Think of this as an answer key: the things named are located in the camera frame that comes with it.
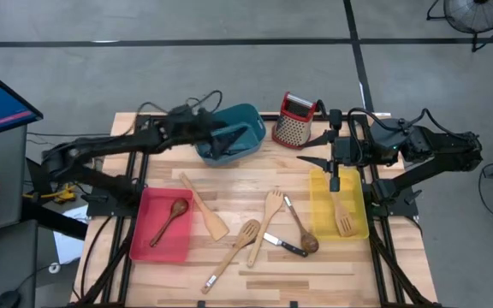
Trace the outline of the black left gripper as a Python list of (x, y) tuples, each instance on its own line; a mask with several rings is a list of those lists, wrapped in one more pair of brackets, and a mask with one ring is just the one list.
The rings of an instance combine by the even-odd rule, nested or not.
[[(212, 132), (220, 128), (222, 130), (218, 132), (217, 139), (212, 140)], [(229, 142), (237, 141), (247, 131), (245, 126), (226, 127), (225, 121), (217, 120), (213, 113), (205, 108), (194, 113), (193, 109), (186, 105), (172, 109), (159, 122), (159, 129), (162, 140), (160, 148), (212, 141), (209, 157), (215, 160), (229, 148)]]

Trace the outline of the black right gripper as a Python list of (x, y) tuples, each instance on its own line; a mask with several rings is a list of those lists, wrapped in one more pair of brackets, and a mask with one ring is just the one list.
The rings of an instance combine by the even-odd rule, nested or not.
[(343, 115), (340, 110), (332, 109), (329, 112), (330, 130), (311, 139), (303, 148), (331, 144), (331, 160), (319, 157), (297, 156), (298, 159), (320, 167), (323, 172), (330, 172), (332, 192), (340, 191), (339, 166), (360, 166), (363, 164), (362, 146), (355, 125), (363, 124), (361, 115)]

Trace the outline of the slotted wooden spatula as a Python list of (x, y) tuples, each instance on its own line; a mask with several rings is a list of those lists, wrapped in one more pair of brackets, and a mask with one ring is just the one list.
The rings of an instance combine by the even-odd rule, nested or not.
[(357, 224), (353, 218), (355, 210), (355, 190), (357, 182), (353, 179), (341, 180), (340, 191), (330, 190), (331, 177), (323, 174), (324, 179), (324, 214), (326, 223), (323, 235), (325, 237), (351, 237), (358, 233)]

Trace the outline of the solid wooden spatula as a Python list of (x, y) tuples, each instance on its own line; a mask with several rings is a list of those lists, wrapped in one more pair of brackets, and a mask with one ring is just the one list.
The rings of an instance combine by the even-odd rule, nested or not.
[(214, 239), (214, 241), (219, 241), (222, 237), (229, 233), (229, 228), (227, 227), (226, 223), (219, 215), (209, 209), (203, 199), (199, 196), (191, 181), (184, 173), (180, 173), (179, 178), (184, 186), (192, 191), (193, 199), (202, 213), (205, 228), (209, 232), (210, 236), (212, 237), (212, 239)]

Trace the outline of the dark wooden spoon white label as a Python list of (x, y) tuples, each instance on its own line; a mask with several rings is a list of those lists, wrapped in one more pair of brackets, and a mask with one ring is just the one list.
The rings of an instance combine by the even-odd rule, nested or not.
[(318, 249), (319, 249), (319, 243), (318, 243), (318, 240), (316, 239), (316, 237), (312, 234), (310, 234), (303, 226), (290, 198), (285, 195), (284, 196), (284, 201), (288, 207), (288, 209), (290, 210), (298, 228), (299, 228), (299, 231), (300, 231), (300, 243), (301, 243), (301, 246), (302, 248), (308, 252), (308, 253), (314, 253), (314, 252), (317, 252)]

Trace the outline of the paring knife black handle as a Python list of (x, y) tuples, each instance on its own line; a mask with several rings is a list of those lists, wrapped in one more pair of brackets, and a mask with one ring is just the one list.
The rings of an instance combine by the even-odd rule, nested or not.
[(269, 234), (269, 233), (264, 233), (263, 236), (264, 240), (270, 242), (274, 246), (280, 246), (284, 249), (286, 249), (289, 252), (292, 252), (295, 255), (301, 256), (303, 258), (306, 258), (308, 256), (308, 253), (296, 246), (290, 245), (288, 242), (283, 241), (278, 239), (276, 236)]

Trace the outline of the wooden fork spatula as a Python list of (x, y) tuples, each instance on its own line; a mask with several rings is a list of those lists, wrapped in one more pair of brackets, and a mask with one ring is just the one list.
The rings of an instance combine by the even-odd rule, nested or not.
[(281, 191), (274, 190), (267, 194), (264, 203), (264, 219), (261, 222), (260, 230), (258, 231), (256, 240), (253, 243), (252, 250), (250, 251), (249, 258), (247, 260), (247, 266), (252, 268), (256, 262), (259, 249), (262, 245), (264, 232), (270, 225), (272, 217), (279, 211), (284, 200), (284, 194)]

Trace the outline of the red translucent plastic tray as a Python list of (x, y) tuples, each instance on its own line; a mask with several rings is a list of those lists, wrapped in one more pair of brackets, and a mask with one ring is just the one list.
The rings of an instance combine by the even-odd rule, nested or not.
[[(173, 203), (185, 199), (188, 210), (173, 219), (160, 241), (150, 246), (151, 240), (168, 220)], [(195, 203), (189, 189), (145, 188), (129, 257), (136, 262), (183, 263), (187, 259)]]

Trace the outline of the slotted wooden spoon with label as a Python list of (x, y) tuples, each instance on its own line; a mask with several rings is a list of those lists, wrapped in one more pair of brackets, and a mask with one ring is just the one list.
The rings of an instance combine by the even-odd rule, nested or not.
[(244, 247), (255, 240), (258, 231), (260, 230), (260, 222), (251, 219), (243, 224), (240, 232), (238, 233), (235, 243), (232, 245), (228, 253), (224, 256), (221, 263), (211, 273), (211, 276), (205, 282), (204, 286), (200, 289), (202, 294), (210, 292), (218, 278), (223, 274), (226, 268), (229, 266), (235, 255)]

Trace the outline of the teal plastic bin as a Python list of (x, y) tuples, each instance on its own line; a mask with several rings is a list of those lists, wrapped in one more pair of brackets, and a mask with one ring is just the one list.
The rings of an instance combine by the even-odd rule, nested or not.
[[(223, 166), (235, 160), (248, 156), (256, 152), (266, 135), (264, 121), (258, 110), (251, 104), (237, 104), (224, 110), (219, 110), (213, 114), (217, 120), (225, 121), (226, 127), (247, 127), (247, 131), (231, 146), (233, 150), (238, 150), (237, 153), (231, 156), (221, 156), (215, 160), (212, 158), (202, 158), (204, 163), (211, 167)], [(213, 138), (217, 136), (222, 128), (213, 131)]]

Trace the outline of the red trimmed metal box grater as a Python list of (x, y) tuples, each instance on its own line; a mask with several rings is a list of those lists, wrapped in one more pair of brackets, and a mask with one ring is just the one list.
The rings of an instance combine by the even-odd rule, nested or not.
[(312, 119), (317, 103), (286, 92), (271, 138), (288, 148), (301, 149), (311, 138)]

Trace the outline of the yellow translucent plastic tray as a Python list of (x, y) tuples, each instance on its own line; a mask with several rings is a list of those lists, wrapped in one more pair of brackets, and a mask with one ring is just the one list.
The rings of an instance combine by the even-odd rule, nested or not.
[(359, 172), (340, 168), (341, 185), (340, 191), (336, 192), (357, 227), (357, 233), (349, 237), (341, 236), (336, 225), (332, 193), (325, 179), (327, 175), (321, 169), (311, 169), (309, 172), (312, 233), (321, 241), (367, 239), (369, 230)]

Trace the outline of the black desk support beam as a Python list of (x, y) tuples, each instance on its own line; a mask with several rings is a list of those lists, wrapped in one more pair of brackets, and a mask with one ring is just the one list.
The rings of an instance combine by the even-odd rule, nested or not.
[(77, 240), (83, 240), (86, 237), (88, 227), (86, 223), (46, 209), (43, 205), (35, 204), (29, 198), (24, 198), (21, 205), (21, 221), (28, 220), (35, 220), (38, 225), (44, 228), (57, 231)]

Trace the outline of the white paper sheet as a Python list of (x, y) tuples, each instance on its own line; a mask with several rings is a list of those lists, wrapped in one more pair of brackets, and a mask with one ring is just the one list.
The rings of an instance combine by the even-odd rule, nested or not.
[[(63, 214), (66, 217), (73, 218), (77, 221), (89, 223), (90, 217), (87, 215), (87, 209), (88, 206), (84, 205), (72, 210), (67, 210)], [(83, 251), (84, 240), (78, 240), (57, 231), (53, 232), (53, 236), (59, 264), (69, 264), (75, 259), (80, 258)]]

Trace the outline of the black floor fan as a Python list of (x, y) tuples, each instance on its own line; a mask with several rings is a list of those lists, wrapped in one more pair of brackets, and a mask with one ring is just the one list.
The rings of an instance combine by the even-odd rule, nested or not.
[(486, 46), (478, 43), (478, 35), (493, 31), (493, 0), (435, 0), (425, 19), (445, 20), (456, 31), (471, 34), (471, 52), (476, 52)]

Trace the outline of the grey desk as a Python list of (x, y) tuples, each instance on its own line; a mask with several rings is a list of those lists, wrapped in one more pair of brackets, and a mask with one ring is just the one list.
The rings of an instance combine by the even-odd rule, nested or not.
[(18, 308), (34, 308), (38, 224), (21, 220), (26, 128), (0, 133), (0, 295), (17, 290)]

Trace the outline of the black computer mouse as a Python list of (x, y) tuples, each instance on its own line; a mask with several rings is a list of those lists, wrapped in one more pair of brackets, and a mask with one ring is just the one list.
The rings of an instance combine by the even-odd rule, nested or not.
[(16, 290), (9, 290), (0, 294), (0, 308), (18, 308), (21, 294)]

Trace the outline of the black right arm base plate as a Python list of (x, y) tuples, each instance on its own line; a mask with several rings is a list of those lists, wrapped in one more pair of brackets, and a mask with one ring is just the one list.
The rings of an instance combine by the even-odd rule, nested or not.
[(422, 193), (421, 190), (414, 191), (411, 187), (402, 190), (400, 194), (390, 201), (377, 203), (371, 195), (371, 186), (362, 185), (363, 197), (367, 209), (373, 216), (408, 216), (419, 215), (416, 198)]

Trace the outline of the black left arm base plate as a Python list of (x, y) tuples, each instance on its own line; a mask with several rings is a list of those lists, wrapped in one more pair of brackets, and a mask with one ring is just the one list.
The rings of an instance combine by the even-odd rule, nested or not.
[(108, 195), (83, 195), (87, 202), (88, 216), (136, 216), (140, 206), (138, 198), (116, 200)]

